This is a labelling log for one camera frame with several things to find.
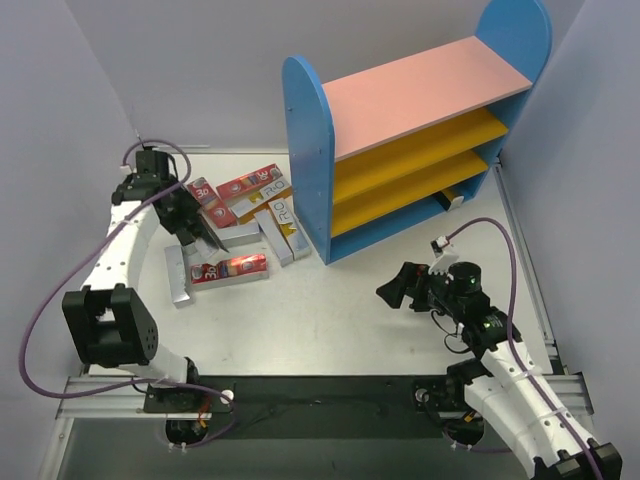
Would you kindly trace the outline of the silver RO box table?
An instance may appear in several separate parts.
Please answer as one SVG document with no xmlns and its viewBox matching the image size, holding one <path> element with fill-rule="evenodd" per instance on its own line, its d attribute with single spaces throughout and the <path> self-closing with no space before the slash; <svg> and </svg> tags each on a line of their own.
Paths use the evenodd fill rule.
<svg viewBox="0 0 640 480">
<path fill-rule="evenodd" d="M 434 198 L 445 211 L 459 208 L 464 202 L 464 196 L 451 188 L 435 193 Z"/>
</svg>

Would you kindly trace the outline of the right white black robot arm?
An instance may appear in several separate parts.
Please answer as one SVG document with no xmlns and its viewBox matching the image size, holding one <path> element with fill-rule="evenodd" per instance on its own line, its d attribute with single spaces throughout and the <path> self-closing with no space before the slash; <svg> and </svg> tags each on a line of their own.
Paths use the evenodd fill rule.
<svg viewBox="0 0 640 480">
<path fill-rule="evenodd" d="M 471 360 L 447 369 L 446 401 L 479 413 L 531 479 L 618 479 L 622 458 L 599 442 L 564 406 L 532 360 L 507 315 L 483 292 L 481 269 L 453 264 L 445 274 L 406 262 L 376 290 L 393 309 L 411 298 L 416 312 L 439 313 L 462 327 Z"/>
</svg>

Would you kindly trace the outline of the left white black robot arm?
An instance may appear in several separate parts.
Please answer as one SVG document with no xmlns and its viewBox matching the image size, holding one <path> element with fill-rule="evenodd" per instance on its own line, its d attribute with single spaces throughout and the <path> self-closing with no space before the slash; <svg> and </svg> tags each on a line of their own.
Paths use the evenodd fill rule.
<svg viewBox="0 0 640 480">
<path fill-rule="evenodd" d="M 169 153 L 145 146 L 134 156 L 111 195 L 106 244 L 83 285 L 64 294 L 62 311 L 84 364 L 150 379 L 168 388 L 167 398 L 179 410 L 190 411 L 203 398 L 197 368 L 161 344 L 157 323 L 137 292 L 139 278 L 158 228 L 205 257 L 224 245 L 171 172 Z"/>
</svg>

